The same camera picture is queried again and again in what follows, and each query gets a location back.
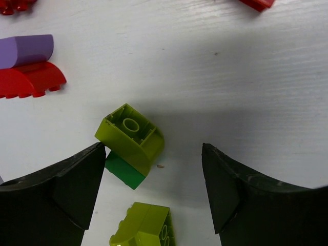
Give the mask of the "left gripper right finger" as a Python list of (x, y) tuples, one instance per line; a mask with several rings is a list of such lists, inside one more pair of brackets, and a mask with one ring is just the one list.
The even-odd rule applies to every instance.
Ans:
[(266, 176), (202, 146), (214, 231), (222, 245), (327, 245), (327, 187)]

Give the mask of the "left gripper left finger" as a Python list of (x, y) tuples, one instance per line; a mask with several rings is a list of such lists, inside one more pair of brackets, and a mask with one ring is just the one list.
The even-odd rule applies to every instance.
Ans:
[(1, 245), (81, 245), (105, 167), (97, 142), (1, 184)]

